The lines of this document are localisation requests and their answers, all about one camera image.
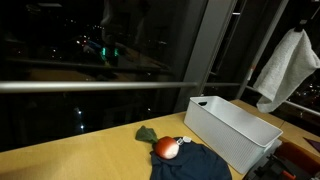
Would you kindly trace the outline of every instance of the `white plastic bin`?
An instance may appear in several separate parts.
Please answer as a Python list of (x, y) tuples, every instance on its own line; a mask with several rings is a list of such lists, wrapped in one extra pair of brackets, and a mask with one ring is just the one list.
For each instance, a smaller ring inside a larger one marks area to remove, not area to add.
[(248, 172), (282, 134), (218, 96), (190, 98), (184, 122), (241, 174)]

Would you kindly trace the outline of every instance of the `table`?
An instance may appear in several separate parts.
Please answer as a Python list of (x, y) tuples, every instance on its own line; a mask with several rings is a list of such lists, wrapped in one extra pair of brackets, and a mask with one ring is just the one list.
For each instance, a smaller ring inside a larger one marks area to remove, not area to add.
[[(269, 119), (239, 100), (233, 103), (283, 127), (281, 119)], [(0, 179), (149, 179), (152, 148), (134, 139), (136, 131), (145, 125), (159, 137), (189, 136), (204, 144), (184, 125), (184, 117), (178, 113), (0, 153)], [(244, 176), (230, 171), (235, 180)]]

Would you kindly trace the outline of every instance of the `handrail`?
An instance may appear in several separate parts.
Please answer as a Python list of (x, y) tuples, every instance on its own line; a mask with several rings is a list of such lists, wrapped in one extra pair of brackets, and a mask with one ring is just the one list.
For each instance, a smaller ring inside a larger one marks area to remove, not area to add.
[[(250, 87), (250, 86), (247, 86), (246, 88), (249, 89), (249, 90), (251, 90), (251, 91), (257, 92), (254, 88), (252, 88), (252, 87)], [(304, 107), (304, 106), (301, 106), (301, 105), (299, 105), (299, 104), (296, 104), (296, 103), (293, 103), (293, 102), (290, 102), (290, 101), (285, 101), (284, 103), (286, 103), (286, 104), (288, 104), (288, 105), (290, 105), (290, 106), (293, 106), (293, 107), (295, 107), (295, 108), (298, 108), (298, 109), (300, 109), (300, 110), (303, 110), (303, 111), (305, 111), (305, 112), (308, 112), (308, 113), (310, 113), (310, 114), (313, 114), (313, 115), (315, 115), (315, 116), (320, 117), (320, 112), (317, 112), (317, 111), (315, 111), (315, 110), (306, 108), (306, 107)]]
[(159, 89), (196, 87), (195, 82), (48, 82), (48, 81), (7, 81), (0, 82), (1, 93), (36, 93), (65, 91), (105, 91), (131, 89)]

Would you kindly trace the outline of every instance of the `black cloth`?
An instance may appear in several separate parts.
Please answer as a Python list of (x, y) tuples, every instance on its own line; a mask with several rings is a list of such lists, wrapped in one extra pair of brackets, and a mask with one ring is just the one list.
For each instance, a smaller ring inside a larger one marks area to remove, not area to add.
[(150, 152), (151, 180), (231, 180), (227, 163), (202, 144), (184, 143), (173, 159), (163, 159)]

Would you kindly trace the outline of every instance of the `fabric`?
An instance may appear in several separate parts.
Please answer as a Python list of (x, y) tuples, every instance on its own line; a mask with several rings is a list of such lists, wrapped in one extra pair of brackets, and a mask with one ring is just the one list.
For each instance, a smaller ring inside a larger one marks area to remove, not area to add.
[(231, 180), (227, 163), (202, 144), (180, 146), (178, 155), (170, 160), (151, 154), (151, 180)]
[(274, 111), (319, 67), (320, 60), (311, 49), (307, 33), (291, 29), (280, 41), (253, 86), (262, 94), (257, 103), (259, 111)]

